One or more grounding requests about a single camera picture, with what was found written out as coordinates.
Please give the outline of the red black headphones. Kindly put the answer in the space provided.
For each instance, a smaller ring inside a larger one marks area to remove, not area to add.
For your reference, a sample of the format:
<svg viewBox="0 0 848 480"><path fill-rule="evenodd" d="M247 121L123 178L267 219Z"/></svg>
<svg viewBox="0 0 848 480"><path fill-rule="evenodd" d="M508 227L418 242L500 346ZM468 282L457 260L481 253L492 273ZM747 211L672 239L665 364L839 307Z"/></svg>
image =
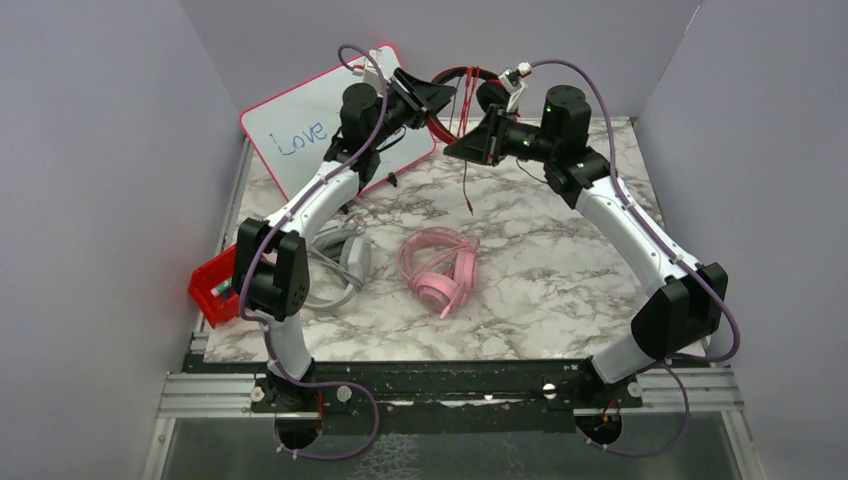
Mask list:
<svg viewBox="0 0 848 480"><path fill-rule="evenodd" d="M498 75L479 66L449 67L437 73L431 82L441 85L454 83L457 89L447 123L438 116L430 116L427 120L431 135L444 144L453 143L457 134L466 132L474 105L486 112L490 105L505 105L510 98Z"/></svg>

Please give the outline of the pink headphones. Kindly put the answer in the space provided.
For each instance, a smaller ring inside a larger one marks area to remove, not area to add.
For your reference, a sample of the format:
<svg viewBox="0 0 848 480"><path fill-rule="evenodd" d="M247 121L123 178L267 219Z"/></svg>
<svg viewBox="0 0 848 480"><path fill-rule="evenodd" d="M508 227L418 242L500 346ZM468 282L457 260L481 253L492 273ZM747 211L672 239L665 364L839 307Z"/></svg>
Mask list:
<svg viewBox="0 0 848 480"><path fill-rule="evenodd" d="M415 266L415 255L430 247L440 251ZM448 227L424 228L401 243L398 269L421 303L445 319L464 306L476 289L479 248L478 237Z"/></svg>

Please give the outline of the grey white headphones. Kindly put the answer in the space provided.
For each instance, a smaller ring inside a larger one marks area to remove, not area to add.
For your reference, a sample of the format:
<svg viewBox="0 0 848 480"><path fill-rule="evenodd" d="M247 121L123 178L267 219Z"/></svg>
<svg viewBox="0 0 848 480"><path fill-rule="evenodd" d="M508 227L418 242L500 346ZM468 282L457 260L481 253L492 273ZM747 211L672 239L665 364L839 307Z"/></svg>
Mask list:
<svg viewBox="0 0 848 480"><path fill-rule="evenodd" d="M313 311L334 312L345 306L363 289L372 271L372 244L354 227L337 225L319 231L307 252L345 286L335 299L318 297L310 290L304 306Z"/></svg>

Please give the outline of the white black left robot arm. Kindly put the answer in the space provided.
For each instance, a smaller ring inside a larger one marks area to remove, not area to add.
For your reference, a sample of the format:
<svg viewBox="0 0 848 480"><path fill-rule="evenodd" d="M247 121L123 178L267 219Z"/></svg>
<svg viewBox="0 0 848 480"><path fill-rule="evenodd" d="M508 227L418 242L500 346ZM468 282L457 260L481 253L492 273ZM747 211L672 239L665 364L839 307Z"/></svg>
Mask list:
<svg viewBox="0 0 848 480"><path fill-rule="evenodd" d="M310 290L308 247L371 182L380 146L400 130L425 127L457 93L452 85L421 80L401 68L377 81L377 87L360 82L344 90L340 126L305 187L268 219L247 219L237 231L232 283L239 314L261 326L269 370L281 377L276 396L290 410L306 408L314 397L315 386L305 377L312 357L300 320Z"/></svg>

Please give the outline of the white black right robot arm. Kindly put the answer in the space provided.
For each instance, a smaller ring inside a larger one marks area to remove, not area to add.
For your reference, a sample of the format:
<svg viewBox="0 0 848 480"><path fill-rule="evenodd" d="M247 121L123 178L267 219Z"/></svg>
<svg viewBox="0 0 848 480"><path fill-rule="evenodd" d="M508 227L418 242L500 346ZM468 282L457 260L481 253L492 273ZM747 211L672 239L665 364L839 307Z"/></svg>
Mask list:
<svg viewBox="0 0 848 480"><path fill-rule="evenodd" d="M591 356L577 380L579 398L600 407L616 395L617 382L718 329L728 278L719 264L706 265L677 246L646 215L609 161L589 146L590 117L582 90L557 85L546 93L540 125L492 104L477 127L443 152L485 166L507 156L542 163L551 190L607 237L642 284L648 301L629 332Z"/></svg>

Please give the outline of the pink framed whiteboard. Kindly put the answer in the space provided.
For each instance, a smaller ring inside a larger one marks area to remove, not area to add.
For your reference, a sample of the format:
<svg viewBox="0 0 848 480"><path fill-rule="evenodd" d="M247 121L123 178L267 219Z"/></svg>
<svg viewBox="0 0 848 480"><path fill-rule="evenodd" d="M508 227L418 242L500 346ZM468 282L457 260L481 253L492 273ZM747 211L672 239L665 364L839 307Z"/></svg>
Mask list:
<svg viewBox="0 0 848 480"><path fill-rule="evenodd" d="M377 50L380 52L377 60L387 78L395 68L403 67L391 43L380 44L370 53ZM241 114L242 129L282 193L284 203L303 189L316 173L332 135L341 125L342 93L361 80L361 76L338 65ZM360 196L387 183L390 173L399 177L437 147L426 127L402 130L380 148L395 139L400 142L380 153L381 163L375 177Z"/></svg>

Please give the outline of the red plastic bin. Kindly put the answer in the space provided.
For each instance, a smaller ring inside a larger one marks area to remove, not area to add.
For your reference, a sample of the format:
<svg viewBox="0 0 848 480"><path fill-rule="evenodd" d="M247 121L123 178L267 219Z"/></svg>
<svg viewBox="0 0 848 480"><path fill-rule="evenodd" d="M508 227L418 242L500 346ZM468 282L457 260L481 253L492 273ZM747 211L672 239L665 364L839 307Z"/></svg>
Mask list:
<svg viewBox="0 0 848 480"><path fill-rule="evenodd" d="M236 246L230 246L195 269L188 284L188 294L212 329L239 316L239 296L232 289L221 297L213 297L210 289L225 279L232 281Z"/></svg>

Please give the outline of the white green marker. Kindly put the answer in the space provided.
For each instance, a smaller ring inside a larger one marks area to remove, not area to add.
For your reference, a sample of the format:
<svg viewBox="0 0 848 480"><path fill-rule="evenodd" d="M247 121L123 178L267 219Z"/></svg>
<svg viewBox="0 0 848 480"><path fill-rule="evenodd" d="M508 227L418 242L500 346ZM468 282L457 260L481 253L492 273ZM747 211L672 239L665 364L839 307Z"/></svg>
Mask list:
<svg viewBox="0 0 848 480"><path fill-rule="evenodd" d="M218 285L212 287L210 289L210 294L213 297L221 297L222 295L227 294L232 289L232 281L230 279L225 279Z"/></svg>

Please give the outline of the black metal base rail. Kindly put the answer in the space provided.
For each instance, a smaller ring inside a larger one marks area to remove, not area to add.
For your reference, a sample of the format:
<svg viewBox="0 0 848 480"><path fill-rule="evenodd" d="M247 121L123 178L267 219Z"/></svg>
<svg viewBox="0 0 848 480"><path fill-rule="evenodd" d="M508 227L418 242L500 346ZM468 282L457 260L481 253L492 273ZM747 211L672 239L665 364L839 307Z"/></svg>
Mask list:
<svg viewBox="0 0 848 480"><path fill-rule="evenodd" d="M184 359L183 371L238 380L248 390L237 412L269 416L286 437L319 434L465 434L617 432L618 415L659 406L655 394L680 402L693 393L668 373L595 391L576 360L318 362L295 386L262 363Z"/></svg>

